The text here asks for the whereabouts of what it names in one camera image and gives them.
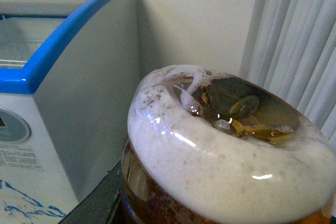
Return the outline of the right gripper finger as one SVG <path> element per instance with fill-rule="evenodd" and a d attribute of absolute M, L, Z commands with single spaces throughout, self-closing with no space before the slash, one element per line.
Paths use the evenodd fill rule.
<path fill-rule="evenodd" d="M 60 223 L 123 223 L 121 207 L 121 162 L 117 162 L 97 187 Z"/>

